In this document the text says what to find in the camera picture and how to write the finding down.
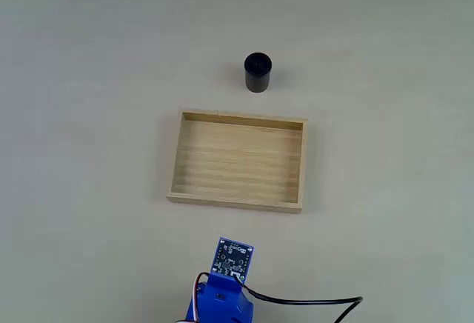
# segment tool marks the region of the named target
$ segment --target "blue plastic housing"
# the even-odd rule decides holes
[[[222,250],[219,252],[219,248],[222,249],[224,245],[226,245],[226,247],[230,245],[232,248],[236,247],[241,253],[244,253],[244,249],[247,248],[245,258],[248,258],[248,262],[243,259],[243,261],[247,263],[247,266],[245,270],[242,268],[242,271],[245,272],[245,276],[250,266],[253,247],[226,238],[219,239],[219,245],[214,256],[209,279],[207,283],[201,283],[198,286],[197,300],[199,321],[200,323],[251,323],[253,319],[253,303],[249,302],[242,292],[241,286],[229,273],[225,275],[216,272],[216,268],[218,267],[216,262],[219,263],[219,260],[222,260]],[[186,320],[193,320],[192,302],[187,310]]]

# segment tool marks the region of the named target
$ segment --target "blue circuit board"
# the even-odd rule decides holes
[[[250,245],[220,238],[211,270],[225,276],[236,275],[245,282],[252,254],[253,247]]]

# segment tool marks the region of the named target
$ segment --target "black cup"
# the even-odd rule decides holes
[[[270,80],[272,61],[263,53],[250,54],[244,63],[245,84],[252,92],[264,92]]]

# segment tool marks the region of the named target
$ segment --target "wood grain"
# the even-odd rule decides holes
[[[183,112],[172,202],[301,210],[305,120]]]

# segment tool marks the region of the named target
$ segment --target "white table surface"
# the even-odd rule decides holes
[[[226,236],[262,293],[472,322],[473,55],[474,0],[0,0],[0,321],[182,319]],[[179,107],[308,118],[302,214],[167,202]]]

